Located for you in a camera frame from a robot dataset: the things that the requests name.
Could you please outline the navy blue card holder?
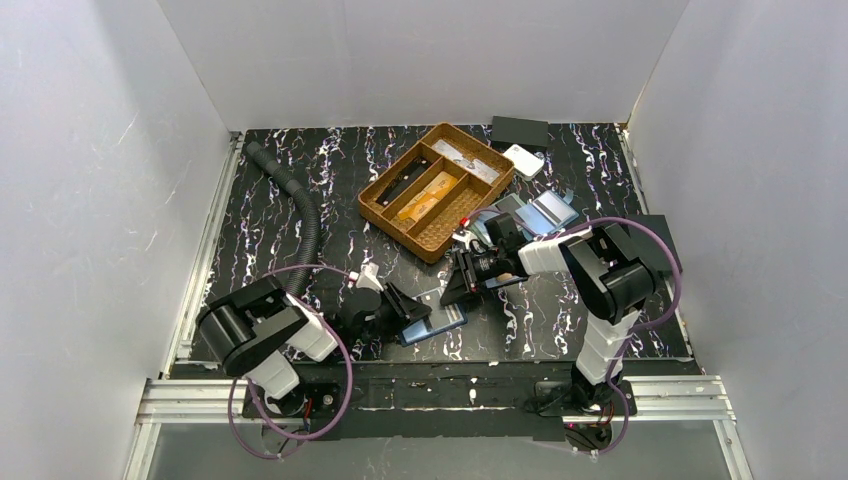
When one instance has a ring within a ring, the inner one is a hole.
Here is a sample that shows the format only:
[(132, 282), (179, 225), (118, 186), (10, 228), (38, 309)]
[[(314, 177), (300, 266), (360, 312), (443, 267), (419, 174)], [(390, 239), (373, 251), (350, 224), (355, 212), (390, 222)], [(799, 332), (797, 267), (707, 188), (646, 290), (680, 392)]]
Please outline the navy blue card holder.
[(467, 322), (467, 315), (458, 304), (444, 306), (442, 311), (432, 311), (428, 317), (403, 328), (398, 336), (399, 342), (402, 346), (408, 347), (458, 328)]

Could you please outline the white card black stripe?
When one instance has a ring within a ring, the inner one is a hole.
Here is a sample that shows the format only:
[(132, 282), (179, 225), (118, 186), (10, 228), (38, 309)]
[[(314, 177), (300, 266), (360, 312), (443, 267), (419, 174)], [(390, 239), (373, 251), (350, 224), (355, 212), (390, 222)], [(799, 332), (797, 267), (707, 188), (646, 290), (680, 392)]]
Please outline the white card black stripe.
[(462, 167), (488, 185), (494, 185), (499, 177), (499, 172), (497, 170), (476, 158), (472, 160), (464, 160)]

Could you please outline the black VIP card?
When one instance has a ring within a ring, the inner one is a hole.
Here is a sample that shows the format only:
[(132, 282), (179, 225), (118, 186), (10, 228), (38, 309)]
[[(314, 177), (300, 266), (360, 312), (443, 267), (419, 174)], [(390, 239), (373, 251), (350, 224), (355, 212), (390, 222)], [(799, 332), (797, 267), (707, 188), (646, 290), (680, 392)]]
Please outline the black VIP card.
[(443, 291), (443, 288), (431, 289), (416, 295), (415, 300), (428, 306), (433, 312), (442, 311), (444, 309), (444, 306), (441, 304)]

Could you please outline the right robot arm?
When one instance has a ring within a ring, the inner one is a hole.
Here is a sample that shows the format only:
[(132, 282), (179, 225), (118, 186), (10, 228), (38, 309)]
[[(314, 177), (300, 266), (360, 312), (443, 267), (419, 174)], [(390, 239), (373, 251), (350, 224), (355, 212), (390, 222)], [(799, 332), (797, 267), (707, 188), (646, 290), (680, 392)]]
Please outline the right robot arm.
[(509, 274), (521, 279), (543, 273), (570, 275), (588, 310), (583, 346), (571, 370), (568, 394), (583, 406), (609, 400), (623, 368), (620, 357), (646, 300), (660, 285), (617, 223), (601, 222), (581, 234), (529, 241), (513, 217), (498, 214), (485, 223), (492, 242), (470, 242), (452, 255), (452, 274), (440, 302), (468, 301), (486, 282)]

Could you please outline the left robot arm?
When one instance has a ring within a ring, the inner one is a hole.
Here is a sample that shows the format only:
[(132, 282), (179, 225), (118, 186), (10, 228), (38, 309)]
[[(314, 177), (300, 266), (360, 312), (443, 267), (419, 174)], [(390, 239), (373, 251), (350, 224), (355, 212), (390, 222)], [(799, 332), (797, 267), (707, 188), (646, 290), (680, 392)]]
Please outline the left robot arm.
[(247, 378), (266, 398), (280, 400), (300, 384), (285, 349), (321, 362), (342, 340), (400, 334), (431, 312), (391, 283), (359, 279), (330, 317), (337, 332), (332, 335), (322, 314), (308, 310), (279, 280), (268, 277), (213, 301), (197, 317), (196, 327), (227, 376)]

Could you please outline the orange VIP card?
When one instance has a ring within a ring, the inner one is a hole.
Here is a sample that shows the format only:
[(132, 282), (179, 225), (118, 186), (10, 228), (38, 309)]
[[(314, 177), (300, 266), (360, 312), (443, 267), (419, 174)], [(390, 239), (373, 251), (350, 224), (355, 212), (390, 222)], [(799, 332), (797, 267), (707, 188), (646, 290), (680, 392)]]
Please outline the orange VIP card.
[(429, 212), (440, 201), (439, 198), (432, 195), (424, 195), (421, 198), (413, 199), (408, 205), (403, 207), (397, 215), (400, 221), (419, 221), (427, 212)]

